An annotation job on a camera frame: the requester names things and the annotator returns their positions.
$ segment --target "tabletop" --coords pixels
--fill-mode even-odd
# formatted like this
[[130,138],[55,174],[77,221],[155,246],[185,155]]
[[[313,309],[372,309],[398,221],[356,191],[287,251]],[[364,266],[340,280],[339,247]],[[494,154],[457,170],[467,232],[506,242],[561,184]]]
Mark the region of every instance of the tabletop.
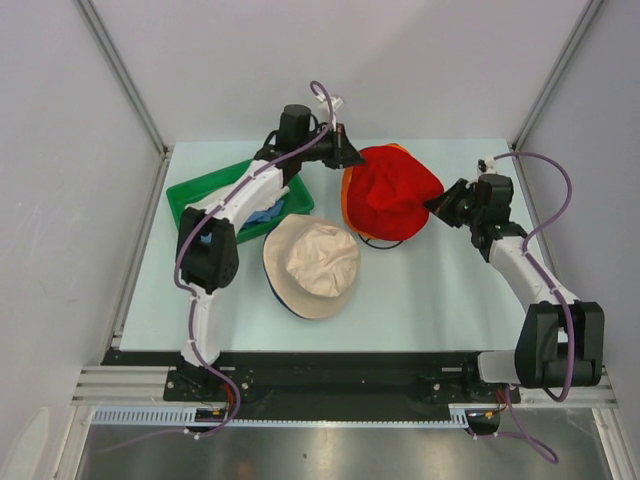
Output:
[[[476,163],[508,151],[503,139],[399,141],[440,178],[445,189],[474,178]],[[387,140],[354,141],[357,148]],[[258,142],[178,143],[171,157],[124,324],[123,351],[180,350],[187,338],[188,294],[173,284],[178,232],[164,192],[168,187],[251,158]],[[513,163],[498,171],[514,181],[512,220],[531,230]],[[314,201],[312,215],[344,225],[342,171],[306,163],[300,173]],[[220,296],[216,334],[222,350],[298,352],[411,352],[515,348],[525,312],[506,281],[485,263],[468,229],[431,216],[399,247],[374,250],[360,240],[362,263],[346,308],[324,320],[287,311],[269,288],[263,238],[239,245],[240,268]],[[532,245],[538,253],[538,245]]]

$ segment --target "green bin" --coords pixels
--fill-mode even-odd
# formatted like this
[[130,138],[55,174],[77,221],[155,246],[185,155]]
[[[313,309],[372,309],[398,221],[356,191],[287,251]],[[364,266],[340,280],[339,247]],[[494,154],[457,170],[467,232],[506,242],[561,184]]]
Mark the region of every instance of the green bin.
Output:
[[[251,163],[251,160],[236,163],[230,167],[167,188],[167,199],[169,200],[176,227],[180,227],[180,216],[187,205],[202,200],[211,192],[234,183],[247,171],[249,163]],[[284,204],[280,215],[268,222],[242,228],[238,232],[238,243],[246,242],[271,231],[290,213],[308,214],[313,210],[313,199],[298,175],[291,179],[288,186],[290,191],[282,197]]]

